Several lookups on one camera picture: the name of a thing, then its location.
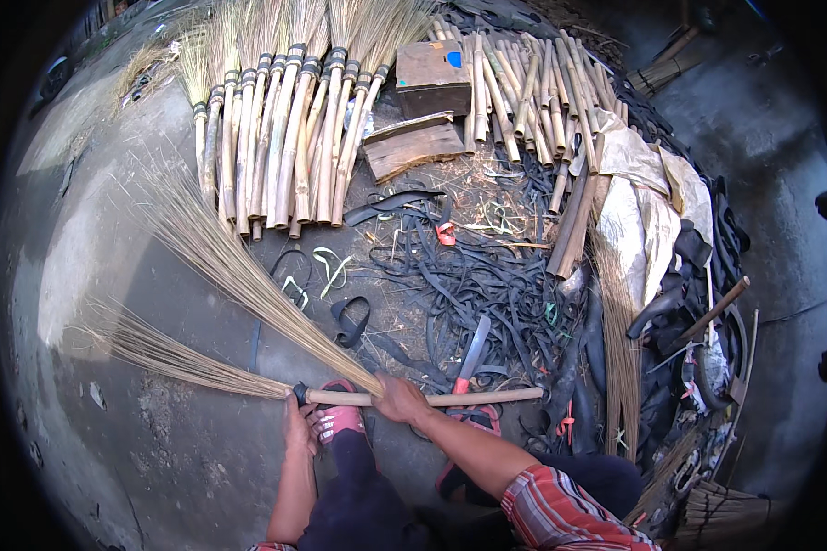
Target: dark pants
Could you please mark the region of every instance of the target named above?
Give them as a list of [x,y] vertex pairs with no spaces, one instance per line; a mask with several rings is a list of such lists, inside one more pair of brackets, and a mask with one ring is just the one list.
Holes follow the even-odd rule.
[[[346,428],[334,436],[329,449],[337,464],[337,478],[328,482],[316,501],[298,549],[424,549],[428,531],[414,522],[414,515],[391,482],[376,470],[365,435]],[[544,453],[533,456],[543,465],[566,472],[618,518],[634,508],[643,490],[637,468],[620,457],[561,457]],[[465,484],[466,501],[498,507],[496,499],[475,486],[458,467],[448,474],[451,476],[464,477],[459,482]],[[510,524],[501,512],[452,527],[452,523],[435,514],[426,513],[420,519],[446,539],[459,542],[442,545],[444,548],[508,549],[514,544]]]
[[374,453],[365,435],[345,428],[334,435],[328,449],[337,464],[337,478],[321,492],[297,548],[425,548],[428,531],[414,523],[414,515],[392,483],[376,470]]

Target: concrete floor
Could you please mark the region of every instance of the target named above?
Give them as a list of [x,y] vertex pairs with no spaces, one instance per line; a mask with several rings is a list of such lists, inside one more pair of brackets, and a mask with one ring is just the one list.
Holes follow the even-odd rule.
[[[630,66],[648,60],[673,26],[634,9],[620,6],[615,28],[606,22],[637,45]],[[790,57],[761,70],[744,65],[747,54],[772,43],[765,31],[751,32],[753,18],[739,14],[705,40],[708,61],[655,103],[710,174],[730,177],[732,206],[753,241],[744,262],[754,287],[742,298],[743,314],[759,306],[768,320],[827,298],[827,224],[811,203],[827,189],[827,153]],[[190,347],[265,376],[310,384],[333,378],[266,327],[253,361],[254,318],[127,215],[134,198],[117,182],[139,169],[132,155],[146,159],[177,148],[193,165],[189,107],[177,83],[102,124],[116,68],[151,30],[139,26],[105,49],[19,128],[0,202],[6,387],[26,415],[19,435],[39,448],[41,478],[56,504],[99,542],[244,548],[263,538],[275,499],[280,404],[151,377],[89,347],[74,329],[91,319],[86,297],[112,297]],[[70,186],[59,197],[72,159]],[[329,232],[312,232],[300,245],[309,250]],[[332,239],[342,247],[356,236]],[[265,240],[257,254],[268,258],[282,244]],[[350,286],[344,296],[367,283]],[[336,328],[326,316],[329,304],[317,303],[314,317],[330,334]],[[825,348],[827,307],[761,328],[737,488],[782,497],[805,476],[827,412],[827,385],[816,374]],[[93,384],[106,409],[91,398]],[[504,418],[511,435],[512,419]],[[441,453],[382,419],[373,437],[377,460],[402,495],[434,504]],[[330,471],[329,463],[320,465],[320,479]]]
[[[599,13],[596,22],[631,45],[629,68],[649,64],[679,24],[678,6],[658,4],[613,2]],[[827,222],[814,205],[827,190],[827,146],[793,52],[748,65],[775,37],[746,4],[730,9],[716,35],[689,46],[705,60],[652,103],[707,174],[727,177],[729,203],[750,235],[742,264],[752,287],[739,307],[748,327],[759,308],[761,324],[731,484],[787,498],[807,476],[827,418],[827,384],[817,374],[827,349]],[[730,449],[727,471],[738,453]]]

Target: hand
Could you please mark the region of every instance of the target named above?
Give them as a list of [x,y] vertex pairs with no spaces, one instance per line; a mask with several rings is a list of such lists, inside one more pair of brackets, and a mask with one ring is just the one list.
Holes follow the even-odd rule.
[[297,407],[297,396],[294,392],[285,391],[285,414],[283,416],[282,433],[285,435],[285,451],[303,453],[307,457],[315,457],[318,451],[316,434],[311,430],[313,424],[307,419],[318,404],[306,404]]
[[412,382],[391,377],[382,371],[375,374],[383,385],[383,397],[371,400],[376,410],[387,419],[416,426],[423,415],[432,411],[426,397]]

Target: wooden box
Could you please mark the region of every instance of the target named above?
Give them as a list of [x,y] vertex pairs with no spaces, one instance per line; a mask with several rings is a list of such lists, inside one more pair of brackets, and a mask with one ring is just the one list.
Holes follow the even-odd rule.
[[439,40],[400,46],[395,75],[395,89],[406,118],[438,111],[453,111],[456,116],[469,114],[472,82],[459,42]]

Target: plaid shirt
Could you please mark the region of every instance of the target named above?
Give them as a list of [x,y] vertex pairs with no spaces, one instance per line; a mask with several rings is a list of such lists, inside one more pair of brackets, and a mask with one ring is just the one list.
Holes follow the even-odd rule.
[[[661,551],[553,467],[537,465],[518,474],[503,495],[502,507],[525,549]],[[267,549],[294,551],[280,543],[258,543],[250,551]]]

